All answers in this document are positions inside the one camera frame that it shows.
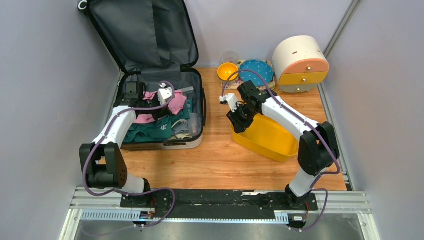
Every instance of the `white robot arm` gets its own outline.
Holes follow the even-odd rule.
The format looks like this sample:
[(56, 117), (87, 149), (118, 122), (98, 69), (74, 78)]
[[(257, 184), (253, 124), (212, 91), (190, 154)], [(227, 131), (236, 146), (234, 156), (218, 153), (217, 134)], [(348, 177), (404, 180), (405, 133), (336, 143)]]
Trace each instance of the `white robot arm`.
[[(138, 82), (127, 83), (124, 97), (115, 103), (112, 115), (101, 133), (91, 143), (83, 144), (79, 148), (83, 173), (85, 165), (88, 164), (83, 177), (89, 188), (115, 188), (134, 194), (150, 190), (149, 182), (146, 179), (128, 173), (121, 154), (121, 146), (138, 114), (154, 114), (160, 117), (163, 114), (161, 111), (167, 111), (161, 105), (164, 105), (172, 97), (172, 89), (165, 85), (161, 85), (161, 87), (155, 103), (160, 105), (151, 106), (153, 103), (142, 100), (145, 85), (140, 87)], [(106, 164), (99, 164), (101, 158), (105, 158)]]
[[(319, 139), (311, 127), (324, 137), (333, 154), (338, 158), (339, 149), (333, 126), (328, 122), (319, 124), (307, 118), (285, 103), (277, 94), (271, 96), (266, 91), (257, 90), (251, 81), (243, 83), (237, 90), (240, 92), (244, 104), (240, 104), (234, 93), (219, 98), (221, 104), (229, 105), (230, 111), (227, 117), (233, 124), (236, 133), (244, 132), (252, 124), (254, 116), (262, 114), (279, 123), (299, 142), (298, 162), (300, 169), (285, 190), (290, 198), (287, 200), (289, 205), (295, 207), (302, 204), (306, 195), (311, 192), (312, 185), (320, 173), (325, 172), (333, 164), (333, 159), (323, 144), (317, 142)], [(297, 117), (281, 106), (291, 110)]]

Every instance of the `white wall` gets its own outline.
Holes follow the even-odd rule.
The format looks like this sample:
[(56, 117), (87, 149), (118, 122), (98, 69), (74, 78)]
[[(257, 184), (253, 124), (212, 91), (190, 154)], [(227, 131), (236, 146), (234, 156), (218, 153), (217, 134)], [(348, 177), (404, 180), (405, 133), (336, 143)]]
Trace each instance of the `white wall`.
[(0, 239), (57, 239), (118, 79), (77, 0), (0, 3)]
[(197, 66), (219, 65), (226, 51), (271, 60), (285, 39), (316, 38), (324, 50), (351, 0), (185, 0), (199, 48)]
[(364, 0), (324, 81), (359, 191), (383, 240), (422, 239), (423, 1)]

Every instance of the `open suitcase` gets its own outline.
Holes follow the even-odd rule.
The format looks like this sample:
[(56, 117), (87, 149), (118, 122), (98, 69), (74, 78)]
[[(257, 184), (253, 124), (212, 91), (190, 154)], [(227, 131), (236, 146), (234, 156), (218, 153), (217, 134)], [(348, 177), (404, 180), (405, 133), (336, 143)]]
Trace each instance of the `open suitcase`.
[(88, 0), (81, 1), (78, 8), (90, 18), (124, 73), (118, 84), (116, 102), (122, 100), (130, 82), (145, 83), (147, 92), (157, 91), (160, 88), (158, 83), (164, 80), (173, 84), (176, 90), (190, 87), (194, 90), (184, 96), (190, 111), (198, 116), (196, 136), (138, 141), (143, 139), (140, 134), (145, 133), (137, 132), (138, 126), (133, 124), (125, 137), (129, 140), (124, 140), (121, 148), (197, 147), (203, 139), (207, 107), (202, 77), (192, 68), (199, 59), (199, 51), (184, 0)]

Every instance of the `wooden surface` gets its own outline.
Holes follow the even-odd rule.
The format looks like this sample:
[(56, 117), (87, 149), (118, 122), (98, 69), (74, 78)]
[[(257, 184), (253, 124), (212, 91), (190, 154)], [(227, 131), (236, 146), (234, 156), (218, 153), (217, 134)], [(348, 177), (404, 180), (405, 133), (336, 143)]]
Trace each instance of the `wooden surface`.
[[(233, 142), (226, 117), (229, 108), (219, 103), (222, 89), (217, 69), (197, 70), (201, 73), (207, 99), (203, 142), (193, 149), (123, 150), (128, 171), (148, 179), (152, 188), (283, 190), (299, 169), (297, 156), (280, 163)], [(317, 88), (305, 93), (283, 93), (281, 97), (305, 116), (318, 122), (326, 120)], [(341, 174), (324, 176), (316, 187), (346, 190)]]

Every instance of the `pink cloth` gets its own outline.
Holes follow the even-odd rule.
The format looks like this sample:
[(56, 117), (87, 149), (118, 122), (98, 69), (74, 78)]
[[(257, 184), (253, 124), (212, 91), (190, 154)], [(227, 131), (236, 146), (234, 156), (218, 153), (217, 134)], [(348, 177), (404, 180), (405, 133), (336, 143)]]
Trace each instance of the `pink cloth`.
[[(145, 92), (143, 100), (150, 99), (152, 100), (157, 91), (154, 92)], [(168, 109), (173, 115), (177, 115), (183, 108), (186, 103), (187, 97), (183, 95), (182, 90), (175, 90), (175, 97), (168, 104)], [(155, 119), (151, 114), (140, 114), (137, 119), (134, 121), (135, 124), (149, 124), (153, 123)]]

